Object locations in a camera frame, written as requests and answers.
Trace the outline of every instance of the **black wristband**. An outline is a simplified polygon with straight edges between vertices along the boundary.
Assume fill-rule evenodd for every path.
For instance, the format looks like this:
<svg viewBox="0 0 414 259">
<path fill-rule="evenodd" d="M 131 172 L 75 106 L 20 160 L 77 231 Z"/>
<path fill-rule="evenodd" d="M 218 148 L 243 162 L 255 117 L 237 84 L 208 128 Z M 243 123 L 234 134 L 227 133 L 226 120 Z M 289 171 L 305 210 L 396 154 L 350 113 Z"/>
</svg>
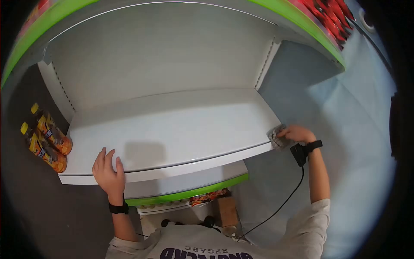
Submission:
<svg viewBox="0 0 414 259">
<path fill-rule="evenodd" d="M 310 152 L 312 152 L 315 148 L 322 147 L 322 141 L 317 140 L 306 144 L 305 146 L 305 155 L 307 156 Z"/>
<path fill-rule="evenodd" d="M 120 214 L 120 213 L 128 214 L 129 207 L 128 207 L 128 204 L 125 202 L 125 199 L 124 199 L 124 203 L 122 204 L 122 206 L 115 206 L 110 203 L 108 203 L 108 205 L 109 205 L 109 211 L 113 214 Z"/>
</svg>

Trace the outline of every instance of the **brown box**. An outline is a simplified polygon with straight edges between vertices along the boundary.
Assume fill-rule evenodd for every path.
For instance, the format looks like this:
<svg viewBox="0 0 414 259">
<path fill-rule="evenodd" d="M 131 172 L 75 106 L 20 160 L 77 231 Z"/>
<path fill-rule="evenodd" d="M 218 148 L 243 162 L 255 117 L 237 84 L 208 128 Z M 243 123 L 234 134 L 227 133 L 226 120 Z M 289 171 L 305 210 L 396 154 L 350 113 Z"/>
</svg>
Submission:
<svg viewBox="0 0 414 259">
<path fill-rule="evenodd" d="M 233 197 L 218 198 L 213 201 L 214 218 L 219 227 L 235 226 L 238 223 L 236 203 Z"/>
</svg>

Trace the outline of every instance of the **product on lower shelf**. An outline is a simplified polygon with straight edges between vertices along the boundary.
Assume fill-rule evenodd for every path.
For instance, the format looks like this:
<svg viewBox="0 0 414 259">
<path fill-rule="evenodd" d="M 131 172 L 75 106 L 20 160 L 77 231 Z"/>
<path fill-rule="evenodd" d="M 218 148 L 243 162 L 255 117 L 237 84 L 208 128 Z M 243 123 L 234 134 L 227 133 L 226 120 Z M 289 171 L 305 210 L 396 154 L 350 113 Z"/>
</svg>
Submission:
<svg viewBox="0 0 414 259">
<path fill-rule="evenodd" d="M 32 129 L 24 122 L 20 127 L 20 131 L 26 139 L 29 150 L 34 155 L 42 158 L 57 173 L 62 173 L 66 169 L 66 157 L 49 146 L 39 129 Z"/>
<path fill-rule="evenodd" d="M 37 128 L 63 155 L 67 155 L 72 150 L 72 141 L 56 127 L 55 121 L 49 112 L 39 108 L 37 103 L 31 107 L 31 113 L 36 118 Z"/>
<path fill-rule="evenodd" d="M 200 204 L 200 203 L 206 203 L 210 202 L 212 200 L 215 200 L 217 198 L 222 197 L 228 197 L 230 196 L 230 191 L 227 188 L 218 190 L 218 191 L 212 191 L 207 194 L 201 194 L 190 198 L 191 207 Z"/>
</svg>

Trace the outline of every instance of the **orange juice bottle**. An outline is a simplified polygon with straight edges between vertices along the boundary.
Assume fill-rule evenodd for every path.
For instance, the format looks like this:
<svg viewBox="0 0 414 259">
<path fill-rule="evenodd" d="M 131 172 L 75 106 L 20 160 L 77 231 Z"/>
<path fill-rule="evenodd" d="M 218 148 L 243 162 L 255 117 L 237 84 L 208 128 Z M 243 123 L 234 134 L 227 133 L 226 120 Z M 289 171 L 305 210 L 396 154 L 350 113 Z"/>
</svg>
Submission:
<svg viewBox="0 0 414 259">
<path fill-rule="evenodd" d="M 25 136 L 29 150 L 33 154 L 41 157 L 57 173 L 62 173 L 66 169 L 66 157 L 49 146 L 39 129 L 32 129 L 24 122 L 20 127 L 20 131 Z"/>
<path fill-rule="evenodd" d="M 37 103 L 31 107 L 31 113 L 36 118 L 37 128 L 52 143 L 52 145 L 63 155 L 72 150 L 72 141 L 56 127 L 55 121 L 47 111 L 39 108 Z"/>
</svg>

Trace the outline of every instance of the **hand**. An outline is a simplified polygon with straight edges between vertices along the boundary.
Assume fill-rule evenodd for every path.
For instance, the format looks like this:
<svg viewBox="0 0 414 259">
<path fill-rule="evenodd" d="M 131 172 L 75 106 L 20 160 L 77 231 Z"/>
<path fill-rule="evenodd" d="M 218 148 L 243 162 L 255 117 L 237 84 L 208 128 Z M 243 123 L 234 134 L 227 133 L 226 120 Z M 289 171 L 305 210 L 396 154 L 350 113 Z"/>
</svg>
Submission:
<svg viewBox="0 0 414 259">
<path fill-rule="evenodd" d="M 298 125 L 290 125 L 276 135 L 278 138 L 283 136 L 285 136 L 286 139 L 291 139 L 296 142 L 303 141 L 305 144 L 316 141 L 316 137 L 312 131 Z"/>
<path fill-rule="evenodd" d="M 106 154 L 106 148 L 102 148 L 102 151 L 98 154 L 95 163 L 92 167 L 92 173 L 96 182 L 108 195 L 109 203 L 114 206 L 122 206 L 124 202 L 123 193 L 125 190 L 125 175 L 124 167 L 121 159 L 117 157 L 115 159 L 116 173 L 112 167 L 112 157 L 115 153 L 115 149 Z"/>
</svg>

